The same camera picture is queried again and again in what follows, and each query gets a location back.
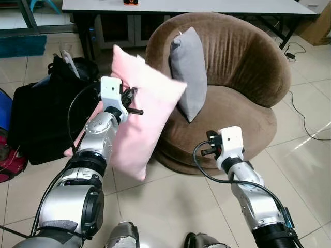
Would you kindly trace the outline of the grey glass door cabinet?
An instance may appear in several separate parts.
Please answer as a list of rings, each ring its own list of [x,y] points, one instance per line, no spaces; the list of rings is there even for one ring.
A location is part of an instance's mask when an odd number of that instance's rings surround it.
[[[92,41],[100,48],[145,47],[152,33],[170,15],[100,14],[90,29]]]

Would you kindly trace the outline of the red bag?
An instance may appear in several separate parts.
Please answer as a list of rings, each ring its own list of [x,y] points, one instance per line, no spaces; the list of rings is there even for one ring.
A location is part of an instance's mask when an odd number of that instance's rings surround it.
[[[8,144],[9,132],[0,128],[0,183],[6,182],[24,172],[27,158]]]

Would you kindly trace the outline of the robot left leg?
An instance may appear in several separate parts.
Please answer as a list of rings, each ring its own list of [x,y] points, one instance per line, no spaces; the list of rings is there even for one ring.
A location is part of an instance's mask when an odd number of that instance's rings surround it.
[[[118,223],[111,231],[104,248],[140,248],[139,230],[132,222]]]

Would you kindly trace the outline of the brown round velvet sofa chair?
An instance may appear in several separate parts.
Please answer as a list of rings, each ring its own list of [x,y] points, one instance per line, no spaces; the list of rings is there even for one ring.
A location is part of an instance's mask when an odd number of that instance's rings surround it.
[[[269,145],[277,131],[273,107],[290,89],[291,74],[267,33],[244,20],[213,12],[181,14],[162,23],[149,38],[146,63],[172,76],[172,40],[189,27],[196,30],[205,53],[205,104],[191,123],[179,108],[172,112],[152,158],[174,172],[198,175],[192,154],[209,130],[239,126],[246,160]],[[214,158],[198,159],[207,173],[221,173]]]

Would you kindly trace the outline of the black bag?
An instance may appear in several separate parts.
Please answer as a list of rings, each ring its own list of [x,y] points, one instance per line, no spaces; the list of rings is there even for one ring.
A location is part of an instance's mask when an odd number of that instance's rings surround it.
[[[92,115],[99,97],[96,90],[81,90],[96,83],[99,69],[84,57],[73,59],[80,79],[58,56],[48,65],[48,80],[15,90],[8,144],[16,147],[31,165],[64,157]]]

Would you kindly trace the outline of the teal floor mat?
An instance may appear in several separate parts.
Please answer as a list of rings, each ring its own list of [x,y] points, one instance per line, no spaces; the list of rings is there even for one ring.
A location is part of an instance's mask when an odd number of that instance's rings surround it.
[[[42,56],[46,43],[46,35],[2,37],[0,58]]]

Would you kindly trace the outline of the grey pillow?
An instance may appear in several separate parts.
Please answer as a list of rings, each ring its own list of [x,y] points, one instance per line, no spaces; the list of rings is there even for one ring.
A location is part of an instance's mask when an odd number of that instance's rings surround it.
[[[207,93],[205,53],[194,27],[173,38],[169,62],[172,78],[187,85],[178,106],[191,123],[203,108]]]

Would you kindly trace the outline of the robot right leg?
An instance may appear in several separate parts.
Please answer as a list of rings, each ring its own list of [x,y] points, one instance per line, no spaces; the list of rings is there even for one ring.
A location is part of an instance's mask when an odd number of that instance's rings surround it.
[[[184,240],[184,248],[230,248],[217,239],[204,233],[189,233]]]

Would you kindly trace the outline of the robot leg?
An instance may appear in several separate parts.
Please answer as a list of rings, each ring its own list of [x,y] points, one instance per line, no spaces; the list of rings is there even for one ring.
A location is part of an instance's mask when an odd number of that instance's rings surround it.
[[[189,233],[184,240],[184,248],[230,248],[217,239],[204,233]]]
[[[104,248],[140,248],[139,230],[132,222],[118,223],[111,231]]]

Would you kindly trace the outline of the pink pillow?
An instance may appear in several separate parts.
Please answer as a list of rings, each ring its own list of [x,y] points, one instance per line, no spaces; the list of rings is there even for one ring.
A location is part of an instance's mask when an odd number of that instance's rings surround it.
[[[88,163],[102,173],[111,166],[135,180],[144,180],[159,136],[187,85],[163,75],[142,57],[131,56],[117,45],[111,68],[111,76],[122,80],[121,92],[137,88],[130,108],[144,114],[128,113],[126,122],[118,123],[113,114],[103,111],[100,101],[80,134],[80,149],[76,153],[69,149],[65,155],[71,156],[78,167]]]

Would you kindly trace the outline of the teal plastic chair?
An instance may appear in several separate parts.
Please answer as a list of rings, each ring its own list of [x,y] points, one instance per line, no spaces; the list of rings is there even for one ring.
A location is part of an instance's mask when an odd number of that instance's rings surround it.
[[[49,7],[55,14],[62,14],[61,10],[53,0],[29,0],[30,12],[35,12],[36,7]]]

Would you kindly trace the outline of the white item in bag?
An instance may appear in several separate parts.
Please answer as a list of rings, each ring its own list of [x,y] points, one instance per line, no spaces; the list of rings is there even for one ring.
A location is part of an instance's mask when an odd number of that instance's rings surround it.
[[[74,73],[76,78],[80,79],[80,74],[78,73],[78,69],[75,65],[75,62],[73,61],[73,57],[71,57],[68,51],[64,49],[60,50],[60,54],[62,55],[63,60],[68,64],[69,68]]]

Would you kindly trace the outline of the cardboard box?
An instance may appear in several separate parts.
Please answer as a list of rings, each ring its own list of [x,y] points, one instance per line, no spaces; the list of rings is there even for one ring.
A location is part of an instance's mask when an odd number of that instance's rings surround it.
[[[328,45],[330,43],[331,5],[324,8],[314,20],[302,21],[296,33],[312,46]]]

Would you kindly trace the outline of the blue item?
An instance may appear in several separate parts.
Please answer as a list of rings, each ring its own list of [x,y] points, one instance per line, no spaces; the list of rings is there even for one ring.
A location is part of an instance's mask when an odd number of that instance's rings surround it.
[[[0,89],[0,128],[9,131],[12,110],[12,98]]]

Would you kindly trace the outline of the white table with black legs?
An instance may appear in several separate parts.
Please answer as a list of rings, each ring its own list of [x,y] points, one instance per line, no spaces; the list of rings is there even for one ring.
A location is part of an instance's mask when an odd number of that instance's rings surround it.
[[[298,0],[139,0],[124,5],[123,0],[63,0],[62,12],[73,15],[80,34],[84,57],[95,60],[90,28],[98,14],[177,15],[188,12],[215,12],[234,16],[255,16],[281,38],[283,48],[305,18],[317,14]]]

